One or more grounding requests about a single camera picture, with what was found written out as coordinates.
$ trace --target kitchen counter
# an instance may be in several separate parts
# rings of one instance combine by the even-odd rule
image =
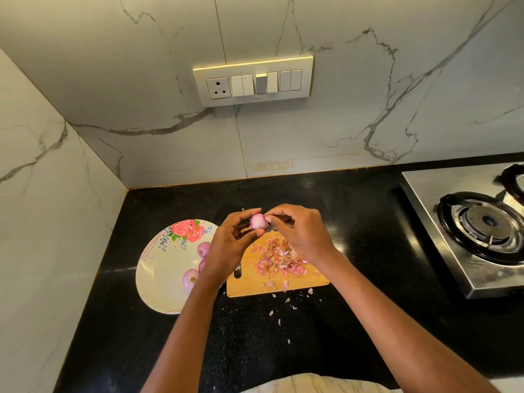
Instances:
[[[406,170],[522,160],[524,153],[129,191],[55,392],[141,389],[177,319],[149,309],[135,287],[138,258],[156,233],[183,219],[220,224],[230,212],[282,202],[317,208],[337,248],[482,374],[524,375],[524,297],[466,300],[399,185]],[[276,295],[233,299],[221,288],[201,392],[239,392],[305,372],[398,387],[332,285],[310,297]]]

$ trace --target wooden cutting board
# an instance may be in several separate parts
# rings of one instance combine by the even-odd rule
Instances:
[[[245,297],[248,295],[282,291],[284,280],[289,282],[288,291],[329,284],[329,280],[325,278],[323,274],[320,274],[320,276],[314,274],[316,269],[309,263],[302,264],[305,269],[307,269],[308,274],[300,277],[292,274],[284,277],[281,272],[273,277],[268,274],[261,276],[255,268],[255,265],[260,262],[260,259],[262,259],[262,253],[260,251],[252,252],[251,250],[253,246],[256,246],[257,244],[263,246],[268,239],[276,236],[280,237],[280,242],[282,243],[284,240],[282,234],[278,231],[271,231],[247,248],[242,257],[242,276],[240,278],[235,278],[234,274],[232,274],[227,278],[226,292],[228,297]],[[267,285],[270,281],[273,281],[275,284],[275,287],[277,288],[276,291],[273,290],[273,287]]]

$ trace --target onion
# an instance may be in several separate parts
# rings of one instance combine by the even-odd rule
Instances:
[[[190,290],[193,289],[199,274],[200,273],[196,269],[189,269],[187,272],[185,272],[182,276],[182,283],[184,284],[184,287],[189,288]]]
[[[204,265],[206,264],[206,258],[202,259],[200,261],[200,263],[198,264],[198,271],[202,271],[202,269],[204,268]]]
[[[207,254],[209,254],[210,245],[211,243],[208,241],[198,244],[196,251],[198,252],[198,255],[200,255],[201,258],[207,258]]]
[[[249,227],[252,230],[257,230],[257,229],[267,230],[267,228],[269,227],[269,223],[267,223],[267,221],[264,219],[264,216],[262,214],[255,214],[249,220]]]

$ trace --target stainless steel stove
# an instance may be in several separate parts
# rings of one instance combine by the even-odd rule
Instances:
[[[403,176],[404,191],[467,298],[524,290],[524,163]]]

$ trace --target person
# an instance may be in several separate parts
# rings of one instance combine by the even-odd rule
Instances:
[[[242,235],[240,231],[246,225],[240,223],[260,211],[257,208],[232,213],[216,229],[206,267],[196,281],[142,393],[197,392],[213,303],[219,288],[239,265],[245,249],[264,234],[264,230],[257,230]],[[366,279],[334,247],[317,210],[282,204],[266,212],[265,219],[344,297],[404,393],[498,391]],[[390,391],[376,383],[314,374],[284,379],[287,380],[266,383],[253,391]]]

